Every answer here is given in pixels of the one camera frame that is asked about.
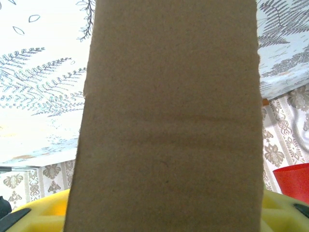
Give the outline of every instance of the black object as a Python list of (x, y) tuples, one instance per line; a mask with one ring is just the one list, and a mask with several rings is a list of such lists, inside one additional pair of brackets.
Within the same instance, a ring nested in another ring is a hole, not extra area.
[(11, 211), (11, 204), (0, 196), (0, 219), (7, 216)]
[(302, 213), (305, 217), (309, 218), (309, 207), (303, 204), (294, 204), (294, 207)]
[(30, 211), (30, 208), (24, 208), (14, 213), (8, 214), (4, 218), (0, 219), (0, 232), (6, 232)]

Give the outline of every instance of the leaf print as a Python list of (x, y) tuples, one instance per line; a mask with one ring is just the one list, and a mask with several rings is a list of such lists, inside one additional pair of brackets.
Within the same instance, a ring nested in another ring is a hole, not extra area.
[(0, 107), (27, 110), (32, 115), (48, 114), (48, 117), (83, 110), (84, 96), (75, 86), (84, 82), (86, 68), (62, 77), (53, 75), (52, 79), (51, 74), (71, 58), (23, 69), (33, 55), (42, 51), (44, 48), (23, 49), (0, 58)]
[(16, 5), (16, 2), (14, 0), (8, 0), (8, 1)]
[(84, 18), (85, 20), (87, 20), (87, 24), (85, 27), (82, 27), (80, 30), (80, 32), (82, 32), (84, 35), (81, 38), (78, 38), (78, 40), (82, 42), (83, 40), (90, 38), (90, 36), (92, 35), (96, 1), (95, 0), (82, 0), (76, 3), (76, 5), (85, 6), (80, 11), (86, 11), (86, 14), (87, 14), (87, 16)]
[(30, 17), (29, 17), (29, 22), (30, 23), (33, 23), (33, 22), (35, 22), (35, 21), (38, 21), (39, 20), (39, 18), (40, 18), (41, 16), (39, 16), (38, 14), (34, 14), (34, 15), (31, 15)]
[(14, 27), (13, 26), (13, 29), (19, 35), (24, 35), (25, 34), (24, 31), (22, 29), (18, 28), (18, 27)]

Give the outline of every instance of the white fabric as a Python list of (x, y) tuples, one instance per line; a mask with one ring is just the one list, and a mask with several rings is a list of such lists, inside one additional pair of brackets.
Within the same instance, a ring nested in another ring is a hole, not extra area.
[[(75, 158), (94, 8), (95, 0), (0, 0), (0, 163)], [(257, 8), (261, 93), (271, 99), (309, 82), (309, 1)]]

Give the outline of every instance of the damask pattern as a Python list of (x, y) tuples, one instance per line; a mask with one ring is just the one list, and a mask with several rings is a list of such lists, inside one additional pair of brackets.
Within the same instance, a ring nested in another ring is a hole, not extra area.
[(264, 182), (280, 192), (273, 170), (309, 162), (309, 85), (290, 91), (262, 108)]
[(0, 174), (1, 195), (12, 209), (71, 187), (75, 161), (67, 161), (27, 172)]

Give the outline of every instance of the cardboard strip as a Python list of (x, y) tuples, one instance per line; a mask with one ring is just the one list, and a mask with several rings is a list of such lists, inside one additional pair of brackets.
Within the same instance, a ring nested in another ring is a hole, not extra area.
[(255, 0), (97, 1), (64, 231), (259, 232), (255, 15)]

